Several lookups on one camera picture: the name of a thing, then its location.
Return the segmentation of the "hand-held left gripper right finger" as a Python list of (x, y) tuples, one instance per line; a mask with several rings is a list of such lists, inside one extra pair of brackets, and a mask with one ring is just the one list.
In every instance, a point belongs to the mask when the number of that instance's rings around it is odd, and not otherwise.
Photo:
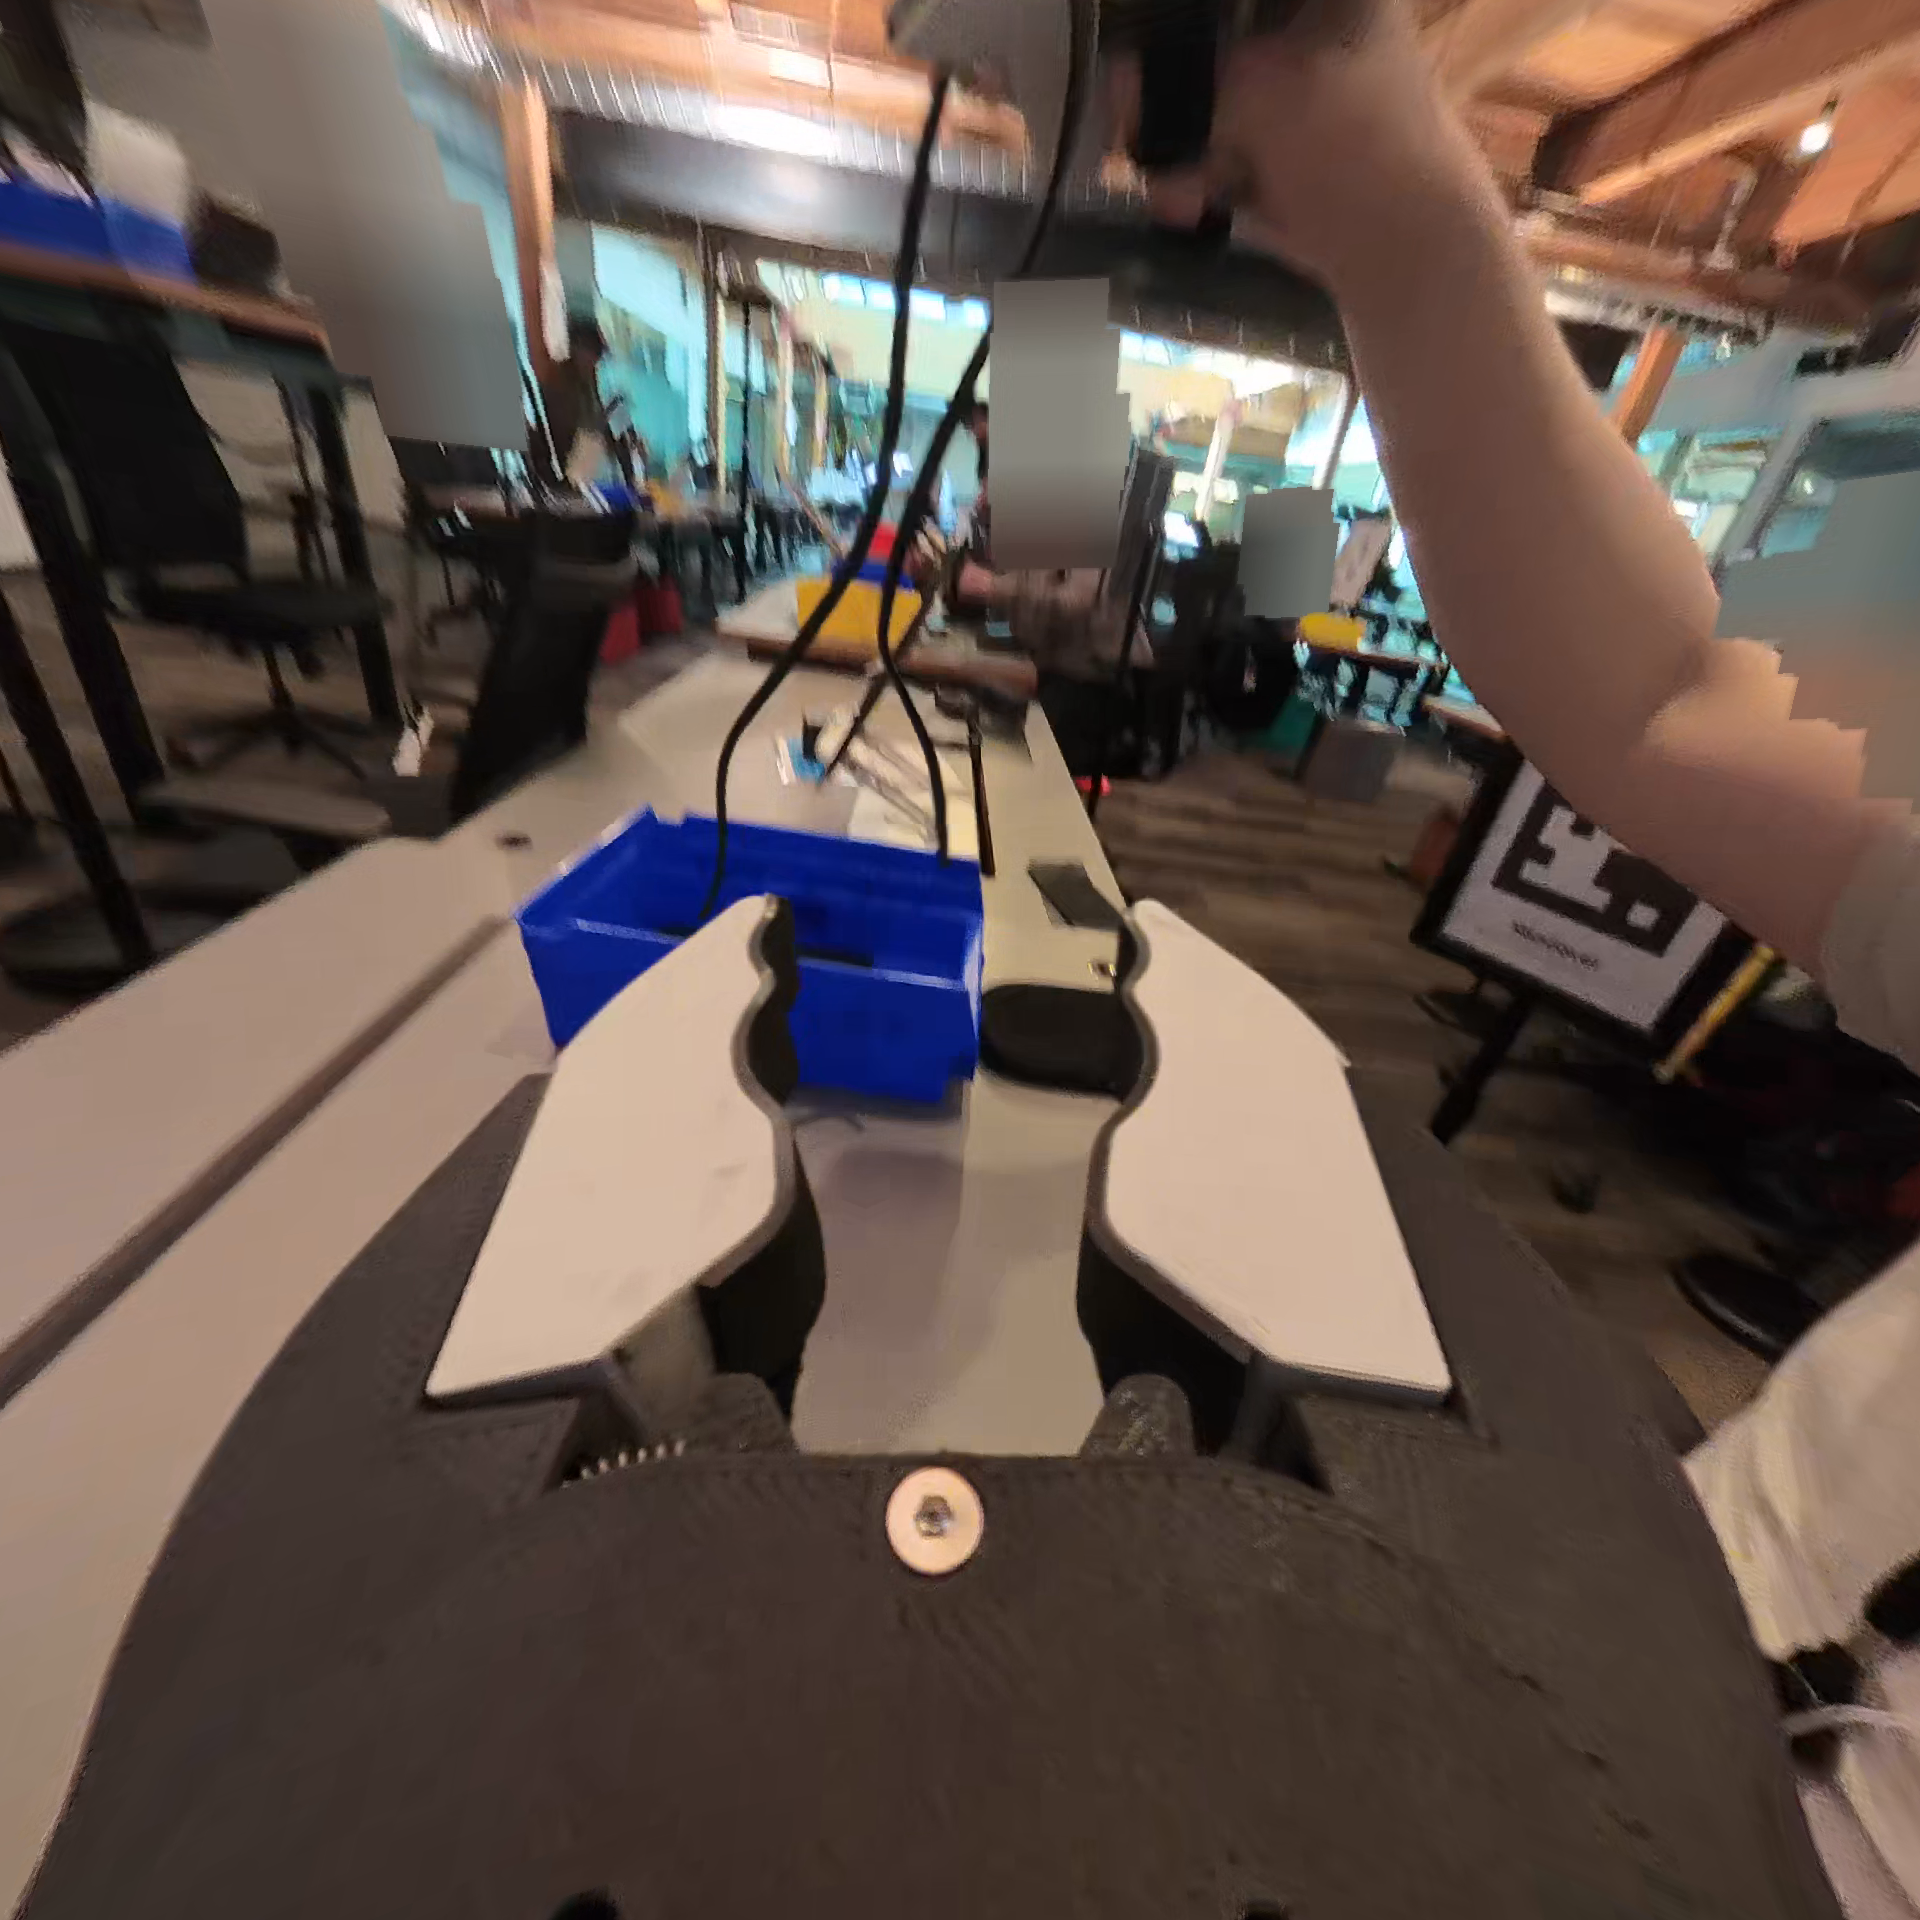
[(1453, 1376), (1349, 1061), (1163, 902), (1130, 910), (1117, 1004), (1139, 1070), (1102, 1127), (1087, 1241), (1283, 1385), (1438, 1406)]

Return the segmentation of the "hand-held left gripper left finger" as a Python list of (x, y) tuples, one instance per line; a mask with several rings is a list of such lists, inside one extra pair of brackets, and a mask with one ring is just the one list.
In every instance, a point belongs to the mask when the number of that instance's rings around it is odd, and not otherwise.
[(616, 1456), (794, 1446), (824, 1231), (786, 1101), (791, 908), (749, 896), (565, 1045), (422, 1396), (575, 1400)]

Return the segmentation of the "blue plastic bin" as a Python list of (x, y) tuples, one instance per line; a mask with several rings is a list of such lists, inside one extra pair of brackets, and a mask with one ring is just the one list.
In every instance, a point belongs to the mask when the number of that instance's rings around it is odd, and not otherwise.
[[(712, 819), (643, 809), (515, 908), (554, 1047), (703, 921), (715, 852)], [(791, 910), (805, 1087), (942, 1104), (973, 1076), (985, 902), (971, 857), (734, 822), (717, 902), (746, 896)]]

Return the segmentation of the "person's right forearm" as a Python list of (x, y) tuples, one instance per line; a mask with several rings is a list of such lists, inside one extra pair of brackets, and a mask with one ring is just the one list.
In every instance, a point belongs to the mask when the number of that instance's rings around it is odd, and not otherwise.
[(1383, 205), (1409, 293), (1329, 271), (1424, 600), (1543, 780), (1629, 852), (1800, 968), (1899, 809), (1863, 744), (1793, 715), (1670, 502), (1550, 321), (1473, 159)]

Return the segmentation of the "grey desk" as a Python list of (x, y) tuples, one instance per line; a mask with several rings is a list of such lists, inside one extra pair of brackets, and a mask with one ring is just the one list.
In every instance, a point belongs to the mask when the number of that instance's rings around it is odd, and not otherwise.
[[(254, 1381), (546, 1064), (514, 905), (627, 814), (709, 809), (729, 645), (435, 843), (382, 841), (3, 1051), (1, 1876), (31, 1881), (115, 1640)], [(1102, 1109), (973, 1081), (805, 1110), (827, 1248), (815, 1452), (1063, 1453), (1097, 1408), (1072, 1277)]]

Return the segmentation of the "wood-edged desk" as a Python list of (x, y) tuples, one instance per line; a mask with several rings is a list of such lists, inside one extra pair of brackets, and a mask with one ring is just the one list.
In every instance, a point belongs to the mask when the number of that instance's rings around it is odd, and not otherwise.
[[(758, 660), (775, 660), (799, 631), (799, 590), (813, 585), (805, 579), (758, 587), (737, 608), (725, 611), (712, 631)], [(806, 663), (858, 673), (878, 670), (878, 654), (870, 640), (817, 637)], [(1029, 659), (962, 631), (901, 643), (896, 663), (914, 683), (989, 687), (1015, 701), (1030, 699), (1040, 683)]]

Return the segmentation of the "wooden top desk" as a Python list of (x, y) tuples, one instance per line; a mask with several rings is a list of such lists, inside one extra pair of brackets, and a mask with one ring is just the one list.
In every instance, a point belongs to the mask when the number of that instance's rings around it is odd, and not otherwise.
[(15, 243), (1, 245), (1, 278), (6, 296), (24, 289), (54, 295), (54, 315), (45, 327), (87, 332), (127, 321), (165, 340), (178, 358), (265, 368), (282, 388), (304, 391), (334, 551), (352, 580), (371, 580), (367, 526), (344, 435), (344, 397), (362, 391), (365, 381), (330, 365), (329, 339), (309, 303)]

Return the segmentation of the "black textured wrist rest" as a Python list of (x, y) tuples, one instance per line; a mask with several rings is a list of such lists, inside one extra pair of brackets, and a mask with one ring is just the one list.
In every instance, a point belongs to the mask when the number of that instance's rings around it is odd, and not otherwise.
[(1002, 980), (977, 1004), (977, 1064), (1024, 1087), (1123, 1100), (1142, 1041), (1115, 989)]

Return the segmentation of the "black white marker sign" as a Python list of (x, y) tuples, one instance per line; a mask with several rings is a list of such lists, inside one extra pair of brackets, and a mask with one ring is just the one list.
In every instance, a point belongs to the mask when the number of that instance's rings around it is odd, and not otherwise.
[(1478, 774), (1408, 937), (1503, 995), (1430, 1112), (1442, 1144), (1475, 1118), (1531, 1016), (1571, 1022), (1670, 1081), (1777, 966), (1507, 743)]

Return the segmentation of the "grey floor box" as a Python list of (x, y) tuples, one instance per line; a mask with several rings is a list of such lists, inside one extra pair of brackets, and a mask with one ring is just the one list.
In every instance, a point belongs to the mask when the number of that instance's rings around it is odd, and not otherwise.
[(1365, 715), (1326, 718), (1302, 751), (1296, 780), (1314, 797), (1373, 805), (1393, 774), (1406, 732)]

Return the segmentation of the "white printed leaflet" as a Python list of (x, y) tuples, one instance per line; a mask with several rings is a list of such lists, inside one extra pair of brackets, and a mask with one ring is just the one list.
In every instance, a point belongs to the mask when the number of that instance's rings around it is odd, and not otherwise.
[(857, 735), (846, 713), (799, 721), (798, 732), (775, 740), (779, 776), (810, 792), (842, 787), (873, 796), (890, 809), (909, 809), (901, 768), (887, 751), (878, 751)]

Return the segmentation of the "red storage bin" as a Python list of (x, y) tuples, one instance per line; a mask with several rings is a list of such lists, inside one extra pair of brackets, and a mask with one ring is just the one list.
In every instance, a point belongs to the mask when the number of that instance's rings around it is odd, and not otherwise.
[(615, 600), (598, 640), (598, 664), (624, 664), (656, 640), (682, 636), (685, 611), (678, 583), (640, 573)]

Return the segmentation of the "yellow storage bin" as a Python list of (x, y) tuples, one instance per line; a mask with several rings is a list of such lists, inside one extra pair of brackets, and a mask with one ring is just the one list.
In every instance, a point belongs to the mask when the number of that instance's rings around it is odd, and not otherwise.
[[(794, 613), (798, 627), (813, 622), (817, 606), (824, 600), (831, 579), (822, 573), (806, 573), (794, 580)], [(847, 659), (857, 663), (873, 660), (879, 649), (879, 613), (882, 585), (853, 580), (847, 583), (830, 615), (819, 620), (810, 654), (817, 659)], [(887, 645), (890, 651), (904, 646), (907, 636), (922, 622), (922, 593), (901, 585), (888, 604)]]

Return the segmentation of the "blue storage bin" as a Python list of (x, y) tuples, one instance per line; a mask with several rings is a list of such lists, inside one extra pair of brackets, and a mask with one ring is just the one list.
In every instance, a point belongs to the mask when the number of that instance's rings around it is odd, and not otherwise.
[(9, 173), (1, 173), (1, 252), (113, 265), (105, 214), (93, 198)]
[(95, 198), (95, 211), (103, 248), (113, 268), (170, 284), (198, 278), (179, 221), (110, 193)]

